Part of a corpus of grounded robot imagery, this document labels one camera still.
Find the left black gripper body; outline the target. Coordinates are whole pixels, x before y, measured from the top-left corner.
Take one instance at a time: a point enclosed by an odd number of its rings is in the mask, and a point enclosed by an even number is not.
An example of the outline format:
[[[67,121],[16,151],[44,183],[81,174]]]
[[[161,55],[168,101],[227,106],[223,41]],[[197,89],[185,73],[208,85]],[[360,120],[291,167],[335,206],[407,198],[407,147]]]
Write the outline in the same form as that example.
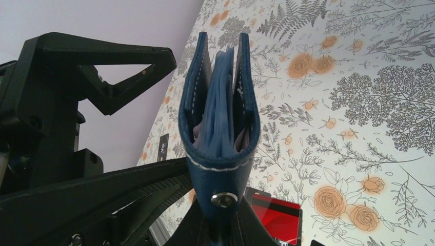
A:
[[[96,76],[94,66],[74,63],[1,65],[2,195],[102,174],[101,158],[77,149],[78,103]]]

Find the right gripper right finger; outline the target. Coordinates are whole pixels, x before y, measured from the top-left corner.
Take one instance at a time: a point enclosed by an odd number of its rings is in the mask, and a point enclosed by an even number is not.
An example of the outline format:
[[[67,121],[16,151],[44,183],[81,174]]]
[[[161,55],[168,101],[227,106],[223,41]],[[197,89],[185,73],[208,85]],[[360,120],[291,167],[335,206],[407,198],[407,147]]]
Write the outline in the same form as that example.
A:
[[[277,243],[264,228],[245,197],[234,216],[234,245],[276,246]]]

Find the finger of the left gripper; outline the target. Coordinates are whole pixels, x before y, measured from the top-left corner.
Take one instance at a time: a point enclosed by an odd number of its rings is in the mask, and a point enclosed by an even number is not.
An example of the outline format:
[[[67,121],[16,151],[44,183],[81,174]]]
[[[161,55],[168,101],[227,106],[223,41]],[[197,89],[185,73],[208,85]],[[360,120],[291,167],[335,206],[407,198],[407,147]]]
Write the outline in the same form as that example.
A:
[[[1,245],[54,244],[143,197],[169,192],[160,215],[192,187],[184,158],[49,184],[1,197]]]
[[[75,103],[112,115],[176,68],[167,47],[119,44],[60,32],[25,41],[17,76]]]

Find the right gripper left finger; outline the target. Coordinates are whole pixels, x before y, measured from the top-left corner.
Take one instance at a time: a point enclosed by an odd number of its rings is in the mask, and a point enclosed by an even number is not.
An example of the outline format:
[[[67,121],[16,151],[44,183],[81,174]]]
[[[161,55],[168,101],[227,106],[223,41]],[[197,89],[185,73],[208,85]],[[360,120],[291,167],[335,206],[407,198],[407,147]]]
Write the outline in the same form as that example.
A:
[[[209,226],[197,200],[164,246],[210,246]]]

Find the blue leather card holder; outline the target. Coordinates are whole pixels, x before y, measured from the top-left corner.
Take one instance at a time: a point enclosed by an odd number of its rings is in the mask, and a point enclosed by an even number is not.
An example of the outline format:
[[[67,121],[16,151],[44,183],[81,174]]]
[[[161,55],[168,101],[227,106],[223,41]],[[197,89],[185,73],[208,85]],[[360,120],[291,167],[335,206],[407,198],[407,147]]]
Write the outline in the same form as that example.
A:
[[[226,228],[243,198],[260,139],[247,33],[214,60],[207,33],[199,34],[178,125],[202,212],[213,229]]]

